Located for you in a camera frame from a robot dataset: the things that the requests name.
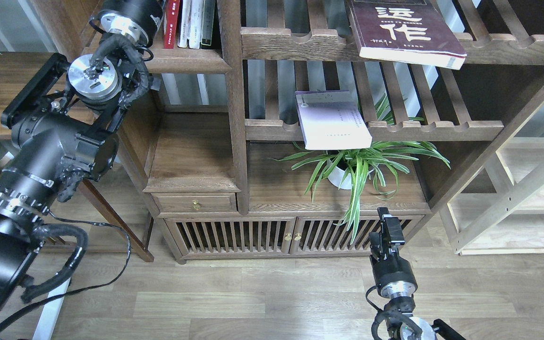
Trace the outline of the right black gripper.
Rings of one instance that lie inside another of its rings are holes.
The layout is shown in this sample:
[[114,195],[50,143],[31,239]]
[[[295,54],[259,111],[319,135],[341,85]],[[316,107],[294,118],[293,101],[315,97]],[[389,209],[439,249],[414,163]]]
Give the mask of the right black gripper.
[[387,299],[413,297],[417,282],[410,262],[399,255],[406,243],[399,218],[387,207],[378,207],[380,229],[369,233],[372,271],[378,295]]

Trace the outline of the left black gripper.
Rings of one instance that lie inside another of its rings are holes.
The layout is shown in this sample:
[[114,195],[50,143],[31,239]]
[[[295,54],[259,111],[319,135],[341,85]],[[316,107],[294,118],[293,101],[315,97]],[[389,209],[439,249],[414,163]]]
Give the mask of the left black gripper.
[[161,25],[164,0],[106,0],[96,15],[104,32],[119,33],[134,45],[151,47]]

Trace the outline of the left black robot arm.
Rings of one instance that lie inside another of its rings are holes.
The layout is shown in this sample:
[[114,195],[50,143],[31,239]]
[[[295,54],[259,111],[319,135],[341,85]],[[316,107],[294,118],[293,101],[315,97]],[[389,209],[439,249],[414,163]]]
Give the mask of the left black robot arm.
[[43,217],[54,200],[66,202],[84,179],[98,181],[112,168],[125,114],[154,87],[143,54],[165,4],[106,0],[89,22],[103,35],[95,52],[72,62],[52,55],[2,113],[19,153],[0,174],[0,310],[18,286],[26,307],[2,321],[0,332],[59,299],[33,301],[69,280],[84,257],[84,230]]

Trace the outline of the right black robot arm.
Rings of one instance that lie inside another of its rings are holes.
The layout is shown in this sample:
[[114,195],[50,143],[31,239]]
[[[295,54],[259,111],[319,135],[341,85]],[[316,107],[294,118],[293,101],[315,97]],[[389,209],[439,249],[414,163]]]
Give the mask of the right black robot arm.
[[400,221],[386,207],[378,207],[377,211],[381,219],[380,232],[369,233],[375,286],[369,288],[365,295],[376,289],[378,295],[390,301],[384,308],[379,308],[367,300],[377,311],[371,325],[372,337],[380,339],[378,327],[382,321],[386,321],[392,340],[435,340],[437,334],[445,340],[462,340],[463,336],[442,319],[429,324],[413,315],[416,307],[413,295],[417,282],[410,263],[399,255],[399,246],[405,243]]

